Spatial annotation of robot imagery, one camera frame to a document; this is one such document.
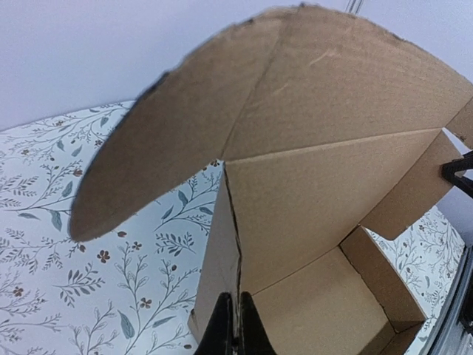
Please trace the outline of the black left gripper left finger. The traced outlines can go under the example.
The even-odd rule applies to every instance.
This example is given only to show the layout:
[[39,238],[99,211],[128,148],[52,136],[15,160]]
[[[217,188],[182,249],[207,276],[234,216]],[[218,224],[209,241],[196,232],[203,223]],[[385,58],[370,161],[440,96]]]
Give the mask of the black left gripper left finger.
[[232,298],[223,292],[218,296],[195,355],[232,355],[233,336]]

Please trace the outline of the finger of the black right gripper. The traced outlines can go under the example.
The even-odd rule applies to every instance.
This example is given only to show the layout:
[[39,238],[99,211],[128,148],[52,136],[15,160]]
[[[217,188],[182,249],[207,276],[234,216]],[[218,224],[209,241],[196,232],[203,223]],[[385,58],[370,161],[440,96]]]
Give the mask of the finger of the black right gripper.
[[472,179],[466,177],[465,173],[472,170],[472,155],[473,151],[470,151],[462,158],[445,163],[440,168],[441,177],[468,196],[473,196],[473,184]]

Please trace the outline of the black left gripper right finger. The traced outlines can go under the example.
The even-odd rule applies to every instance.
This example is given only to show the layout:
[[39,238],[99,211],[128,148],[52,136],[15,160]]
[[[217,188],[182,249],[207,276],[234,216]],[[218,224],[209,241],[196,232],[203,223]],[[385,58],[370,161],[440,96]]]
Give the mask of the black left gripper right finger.
[[239,355],[276,355],[262,324],[251,294],[240,295],[239,307]]

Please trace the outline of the brown cardboard box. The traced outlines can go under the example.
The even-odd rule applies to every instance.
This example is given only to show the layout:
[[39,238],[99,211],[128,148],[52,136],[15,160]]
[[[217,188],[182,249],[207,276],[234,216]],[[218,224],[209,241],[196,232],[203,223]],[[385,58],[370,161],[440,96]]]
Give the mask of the brown cardboard box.
[[227,27],[147,89],[87,169],[93,240],[223,162],[194,309],[198,354],[404,354],[425,314],[371,238],[453,186],[472,84],[357,16],[302,4]]

